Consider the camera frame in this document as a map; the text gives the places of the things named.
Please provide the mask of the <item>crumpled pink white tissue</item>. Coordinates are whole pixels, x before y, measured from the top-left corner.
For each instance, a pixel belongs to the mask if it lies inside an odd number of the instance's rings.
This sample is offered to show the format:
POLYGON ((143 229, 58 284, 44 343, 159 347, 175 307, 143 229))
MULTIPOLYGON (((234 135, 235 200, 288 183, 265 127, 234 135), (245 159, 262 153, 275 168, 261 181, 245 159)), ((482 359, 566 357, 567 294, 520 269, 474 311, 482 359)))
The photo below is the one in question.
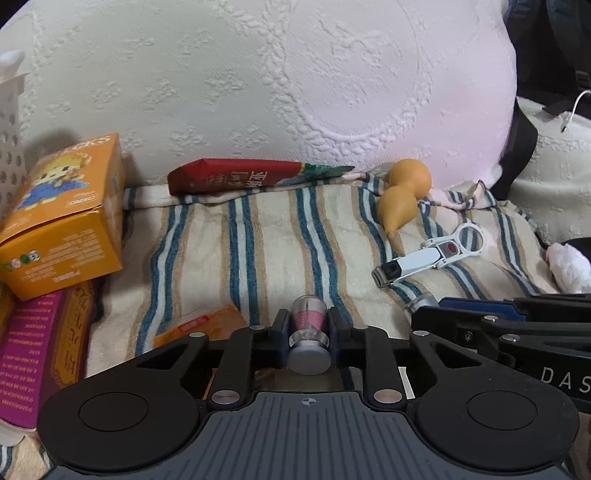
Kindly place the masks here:
POLYGON ((578 249, 554 243, 546 251, 546 261, 562 293, 591 293, 590 261, 578 249))

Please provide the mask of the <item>orange gourd toy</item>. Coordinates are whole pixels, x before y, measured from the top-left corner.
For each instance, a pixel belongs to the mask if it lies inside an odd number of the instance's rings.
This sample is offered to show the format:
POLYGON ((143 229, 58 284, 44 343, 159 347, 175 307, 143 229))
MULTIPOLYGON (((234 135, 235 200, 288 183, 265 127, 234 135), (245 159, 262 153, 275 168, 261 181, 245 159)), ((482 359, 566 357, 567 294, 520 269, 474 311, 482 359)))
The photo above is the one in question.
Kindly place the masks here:
POLYGON ((429 168, 416 159, 394 163, 388 174, 388 188, 378 202, 378 216, 388 238, 411 222, 418 202, 427 197, 433 185, 429 168))

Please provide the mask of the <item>orange pixel character box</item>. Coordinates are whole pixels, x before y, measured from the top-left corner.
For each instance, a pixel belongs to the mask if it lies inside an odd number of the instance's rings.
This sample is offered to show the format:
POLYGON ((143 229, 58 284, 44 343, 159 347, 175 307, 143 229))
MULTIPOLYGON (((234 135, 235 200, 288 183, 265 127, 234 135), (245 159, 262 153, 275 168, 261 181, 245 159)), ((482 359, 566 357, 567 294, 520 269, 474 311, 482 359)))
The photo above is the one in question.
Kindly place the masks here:
POLYGON ((116 133, 41 159, 1 230, 1 281, 26 301, 121 270, 124 186, 116 133))

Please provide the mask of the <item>cream quilted cover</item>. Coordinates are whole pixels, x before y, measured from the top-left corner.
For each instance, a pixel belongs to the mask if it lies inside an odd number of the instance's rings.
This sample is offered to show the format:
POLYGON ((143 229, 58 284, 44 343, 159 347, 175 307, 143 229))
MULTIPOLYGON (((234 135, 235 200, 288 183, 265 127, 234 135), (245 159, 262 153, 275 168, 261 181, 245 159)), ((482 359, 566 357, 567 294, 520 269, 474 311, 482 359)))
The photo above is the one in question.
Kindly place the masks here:
POLYGON ((590 235, 590 120, 568 112, 557 117, 520 98, 538 132, 533 155, 511 186, 509 200, 533 221, 546 244, 590 235))

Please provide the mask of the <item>small pink silver bottle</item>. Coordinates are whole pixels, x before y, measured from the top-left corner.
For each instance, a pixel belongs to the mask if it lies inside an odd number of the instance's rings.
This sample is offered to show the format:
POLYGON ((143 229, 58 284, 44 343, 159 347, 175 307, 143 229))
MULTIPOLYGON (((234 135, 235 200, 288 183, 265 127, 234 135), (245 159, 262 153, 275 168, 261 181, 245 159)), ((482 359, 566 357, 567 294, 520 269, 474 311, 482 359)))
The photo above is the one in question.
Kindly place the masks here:
POLYGON ((328 307, 323 299, 304 295, 291 306, 291 329, 287 367, 294 373, 315 376, 332 365, 327 334, 328 307))

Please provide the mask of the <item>black backpack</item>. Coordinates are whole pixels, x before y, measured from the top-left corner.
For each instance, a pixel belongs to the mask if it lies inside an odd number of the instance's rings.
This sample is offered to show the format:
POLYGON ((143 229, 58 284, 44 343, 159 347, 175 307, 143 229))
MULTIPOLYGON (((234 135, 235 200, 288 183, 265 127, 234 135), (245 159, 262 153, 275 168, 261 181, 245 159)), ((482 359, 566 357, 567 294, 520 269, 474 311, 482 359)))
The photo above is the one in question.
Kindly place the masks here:
POLYGON ((538 132, 518 104, 537 102, 557 117, 568 112, 590 118, 590 3, 588 1, 508 1, 503 14, 516 51, 517 93, 509 138, 492 186, 498 200, 530 161, 538 132))

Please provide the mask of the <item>white nail clipper with magnifier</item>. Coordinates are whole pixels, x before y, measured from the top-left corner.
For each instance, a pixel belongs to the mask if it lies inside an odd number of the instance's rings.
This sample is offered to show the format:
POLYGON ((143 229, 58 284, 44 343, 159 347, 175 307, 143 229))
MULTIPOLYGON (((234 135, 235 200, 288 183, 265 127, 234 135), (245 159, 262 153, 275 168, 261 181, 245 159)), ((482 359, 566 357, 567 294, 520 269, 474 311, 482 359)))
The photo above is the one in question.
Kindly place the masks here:
POLYGON ((417 273, 480 256, 485 245, 484 231, 474 223, 464 223, 453 234, 431 238, 417 251, 376 267, 372 277, 377 287, 386 288, 417 273))

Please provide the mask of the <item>large cream quilted pillow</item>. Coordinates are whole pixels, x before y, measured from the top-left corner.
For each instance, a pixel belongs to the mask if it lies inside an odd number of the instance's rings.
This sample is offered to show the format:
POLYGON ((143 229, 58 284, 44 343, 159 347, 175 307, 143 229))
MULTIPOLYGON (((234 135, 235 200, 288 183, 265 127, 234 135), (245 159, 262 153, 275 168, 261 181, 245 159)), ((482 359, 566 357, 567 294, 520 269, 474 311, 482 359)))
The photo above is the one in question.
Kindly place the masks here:
POLYGON ((434 184, 494 183, 516 95, 502 1, 30 1, 29 162, 109 132, 126 179, 199 158, 366 171, 423 161, 434 184))

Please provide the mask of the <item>magenta carton box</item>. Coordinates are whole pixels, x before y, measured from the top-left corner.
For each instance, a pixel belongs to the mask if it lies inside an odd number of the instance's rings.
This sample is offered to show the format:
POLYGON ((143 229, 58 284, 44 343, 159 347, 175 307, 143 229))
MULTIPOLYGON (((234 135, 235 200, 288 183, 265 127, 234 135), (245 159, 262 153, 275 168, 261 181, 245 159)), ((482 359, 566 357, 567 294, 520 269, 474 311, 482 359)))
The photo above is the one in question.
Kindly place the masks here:
POLYGON ((40 408, 85 372, 95 286, 86 281, 18 302, 1 337, 1 443, 36 430, 40 408))

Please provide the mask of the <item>small orange sachet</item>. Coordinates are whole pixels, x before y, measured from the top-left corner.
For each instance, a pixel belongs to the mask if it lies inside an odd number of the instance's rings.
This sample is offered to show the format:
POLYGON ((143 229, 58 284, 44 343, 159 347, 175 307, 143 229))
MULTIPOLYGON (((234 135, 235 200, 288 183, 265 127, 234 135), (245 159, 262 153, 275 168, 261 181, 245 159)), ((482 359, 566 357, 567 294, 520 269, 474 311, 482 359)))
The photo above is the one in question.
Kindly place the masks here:
POLYGON ((204 333, 211 341, 228 340, 235 330, 247 326, 249 323, 238 308, 228 304, 211 312, 184 316, 172 327, 156 335, 153 339, 153 347, 163 346, 195 332, 204 333))

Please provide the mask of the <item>white perforated plastic basket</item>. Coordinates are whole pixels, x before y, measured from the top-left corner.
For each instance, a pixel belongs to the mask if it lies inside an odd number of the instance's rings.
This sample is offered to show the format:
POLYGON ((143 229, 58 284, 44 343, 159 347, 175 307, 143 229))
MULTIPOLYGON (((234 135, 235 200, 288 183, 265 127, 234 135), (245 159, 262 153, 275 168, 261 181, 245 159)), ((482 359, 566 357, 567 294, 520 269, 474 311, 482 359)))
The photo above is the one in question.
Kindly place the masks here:
POLYGON ((21 50, 1 54, 0 84, 0 215, 1 220, 27 176, 20 140, 19 96, 24 91, 24 74, 19 67, 25 54, 21 50))

